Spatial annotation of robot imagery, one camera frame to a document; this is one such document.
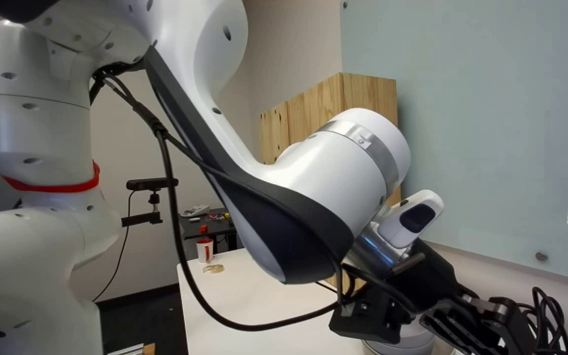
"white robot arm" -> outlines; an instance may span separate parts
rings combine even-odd
[[[410,164],[386,119],[345,111],[272,166],[244,148],[215,105],[246,46],[241,0],[0,0],[0,14],[16,22],[0,22],[0,174],[26,202],[0,213],[0,353],[102,351],[97,308],[67,280],[118,231],[89,154],[89,79],[110,64],[146,67],[187,148],[225,176],[205,174],[242,245],[280,282],[321,280],[349,255],[371,280],[394,277],[408,312],[461,296],[414,243],[442,200],[424,192],[383,209]]]

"whiteboard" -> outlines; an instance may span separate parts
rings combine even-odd
[[[568,277],[568,2],[347,4],[345,71],[398,83],[404,192],[446,204],[424,239]]]

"red ring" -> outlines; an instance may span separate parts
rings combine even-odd
[[[37,194],[83,194],[95,190],[100,184],[100,168],[93,162],[93,178],[77,186],[31,186],[4,176],[4,180],[18,192],[37,192]]]

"table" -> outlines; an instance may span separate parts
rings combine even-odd
[[[209,300],[223,316],[242,324],[276,322],[327,306],[335,294],[315,286],[284,286],[258,269],[246,251],[215,255],[223,273],[203,273],[203,263],[191,261],[189,269]],[[244,334],[219,326],[211,320],[179,277],[181,304],[191,355],[363,355],[365,346],[357,340],[329,332],[331,314],[280,328],[274,332]]]
[[[211,209],[209,215],[225,215],[225,209]],[[235,251],[239,247],[239,237],[237,237],[237,229],[233,227],[231,219],[213,219],[209,215],[203,215],[199,221],[189,221],[189,217],[181,217],[179,225],[181,225],[181,235],[183,239],[201,239],[201,225],[207,227],[207,235],[209,237],[219,237],[223,235],[229,243],[229,251]]]

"white table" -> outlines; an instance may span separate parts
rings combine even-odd
[[[248,257],[246,251],[221,253],[213,261],[223,265],[219,275],[203,273],[205,265],[191,261],[189,269],[209,300],[209,304],[229,320],[241,324],[264,324],[292,318],[335,302],[335,294],[315,286],[284,286],[270,279]],[[185,316],[187,348],[191,355],[363,355],[365,346],[357,340],[339,338],[329,332],[331,314],[321,318],[272,330],[272,332],[235,332],[219,326],[197,304],[189,292],[181,271],[181,302]]]

